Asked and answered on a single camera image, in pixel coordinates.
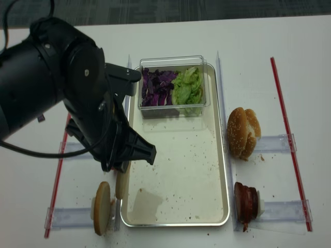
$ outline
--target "hamburger bun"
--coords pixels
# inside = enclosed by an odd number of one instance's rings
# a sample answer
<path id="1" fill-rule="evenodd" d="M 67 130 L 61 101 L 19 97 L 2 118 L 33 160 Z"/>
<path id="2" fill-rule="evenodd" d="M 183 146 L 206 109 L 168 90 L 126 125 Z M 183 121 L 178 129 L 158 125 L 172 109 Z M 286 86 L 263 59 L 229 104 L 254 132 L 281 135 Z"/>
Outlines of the hamburger bun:
<path id="1" fill-rule="evenodd" d="M 110 216 L 110 186 L 107 182 L 99 185 L 94 203 L 94 231 L 101 236 L 105 233 Z"/>
<path id="2" fill-rule="evenodd" d="M 230 114 L 227 133 L 231 155 L 247 160 L 254 151 L 256 137 L 261 137 L 261 128 L 255 112 L 251 109 L 244 111 L 242 107 L 236 108 Z"/>

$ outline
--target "clear plastic box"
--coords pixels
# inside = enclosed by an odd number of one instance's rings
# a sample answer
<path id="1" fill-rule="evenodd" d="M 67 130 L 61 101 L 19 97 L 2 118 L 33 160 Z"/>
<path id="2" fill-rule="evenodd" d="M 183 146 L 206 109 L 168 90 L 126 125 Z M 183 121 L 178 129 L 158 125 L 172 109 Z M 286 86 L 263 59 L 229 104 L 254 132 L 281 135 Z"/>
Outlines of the clear plastic box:
<path id="1" fill-rule="evenodd" d="M 165 106 L 145 106 L 142 107 L 142 87 L 143 78 L 139 81 L 139 100 L 138 109 L 141 111 L 143 118 L 166 118 L 179 116 L 199 116 L 202 115 L 205 106 L 210 105 L 209 89 L 208 89 L 208 74 L 207 63 L 205 59 L 198 56 L 187 57 L 172 57 L 172 58 L 154 58 L 142 59 L 140 61 L 140 68 L 143 70 L 148 68 L 150 72 L 159 71 L 180 71 L 185 72 L 190 67 L 195 66 L 202 74 L 202 100 L 199 104 L 185 104 L 185 105 L 165 105 Z"/>

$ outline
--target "baking sheet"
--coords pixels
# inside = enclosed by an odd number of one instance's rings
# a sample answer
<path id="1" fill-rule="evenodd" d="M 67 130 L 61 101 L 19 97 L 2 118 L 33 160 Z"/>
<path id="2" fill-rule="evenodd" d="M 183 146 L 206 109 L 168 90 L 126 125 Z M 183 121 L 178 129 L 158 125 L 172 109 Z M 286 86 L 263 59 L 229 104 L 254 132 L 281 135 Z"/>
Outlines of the baking sheet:
<path id="1" fill-rule="evenodd" d="M 222 225 L 230 214 L 215 69 L 210 105 L 199 117 L 143 119 L 130 100 L 130 125 L 157 148 L 154 165 L 133 161 L 121 204 L 128 226 Z"/>

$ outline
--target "red rod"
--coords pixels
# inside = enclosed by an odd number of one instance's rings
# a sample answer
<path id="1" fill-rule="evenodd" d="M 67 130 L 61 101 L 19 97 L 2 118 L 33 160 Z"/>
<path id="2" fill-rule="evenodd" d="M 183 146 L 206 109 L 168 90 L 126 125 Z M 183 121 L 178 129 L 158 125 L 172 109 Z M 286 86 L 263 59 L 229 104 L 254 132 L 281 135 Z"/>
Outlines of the red rod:
<path id="1" fill-rule="evenodd" d="M 274 78 L 275 78 L 275 82 L 276 82 L 276 88 L 277 88 L 277 92 L 278 92 L 278 98 L 279 98 L 279 102 L 280 102 L 280 107 L 281 107 L 281 111 L 282 111 L 283 119 L 284 119 L 284 123 L 285 123 L 286 133 L 290 137 L 290 135 L 291 135 L 291 129 L 290 129 L 290 124 L 289 124 L 288 116 L 286 114 L 286 109 L 285 109 L 283 94 L 282 94 L 281 88 L 280 88 L 279 77 L 278 77 L 278 73 L 277 73 L 275 59 L 273 57 L 271 57 L 270 58 L 270 61 L 271 61 L 271 66 L 272 66 L 273 72 L 274 72 Z M 289 145 L 290 145 L 290 147 L 293 146 L 292 139 L 291 138 L 289 139 Z M 302 180 L 301 180 L 301 176 L 300 176 L 300 171 L 299 171 L 298 160 L 296 158 L 295 151 L 292 151 L 291 152 L 291 155 L 292 155 L 292 161 L 293 161 L 293 166 L 294 166 L 296 181 L 298 183 L 300 198 L 304 202 L 303 203 L 303 210 L 304 210 L 304 214 L 305 214 L 305 217 L 306 217 L 307 230 L 308 231 L 312 231 L 311 220 L 310 220 L 309 212 L 307 211 L 307 206 L 306 206 L 306 197 L 305 197 L 305 192 L 304 192 L 304 186 L 302 184 Z"/>
<path id="2" fill-rule="evenodd" d="M 71 118 L 71 116 L 68 113 L 66 126 L 68 125 L 68 122 L 69 122 L 70 118 Z M 59 149 L 59 153 L 61 153 L 61 154 L 64 153 L 64 150 L 66 148 L 67 138 L 68 138 L 68 133 L 66 131 L 64 131 L 62 143 L 61 143 L 61 146 L 60 146 L 60 149 Z M 57 188 L 58 188 L 58 183 L 59 183 L 59 180 L 60 180 L 60 175 L 61 175 L 61 170 L 62 170 L 62 163 L 63 163 L 63 159 L 59 159 L 58 164 L 57 164 L 57 171 L 56 171 L 55 182 L 54 182 L 54 187 L 53 187 L 53 194 L 52 194 L 52 199 L 51 199 L 51 204 L 50 204 L 49 222 L 48 222 L 48 227 L 49 228 L 47 228 L 45 230 L 45 235 L 44 235 L 45 239 L 48 239 L 49 236 L 50 236 L 51 224 L 52 224 L 52 218 L 53 218 L 53 210 L 54 210 L 54 207 L 55 207 Z"/>

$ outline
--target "red cabbage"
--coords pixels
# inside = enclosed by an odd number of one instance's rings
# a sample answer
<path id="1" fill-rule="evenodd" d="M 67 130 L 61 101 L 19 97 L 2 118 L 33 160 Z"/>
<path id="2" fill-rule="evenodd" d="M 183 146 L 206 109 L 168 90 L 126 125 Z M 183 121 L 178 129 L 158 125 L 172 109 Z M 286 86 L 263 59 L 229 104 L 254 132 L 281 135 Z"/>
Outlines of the red cabbage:
<path id="1" fill-rule="evenodd" d="M 171 90 L 174 85 L 171 83 L 177 77 L 174 71 L 149 72 L 148 68 L 142 70 L 142 107 L 172 105 Z"/>

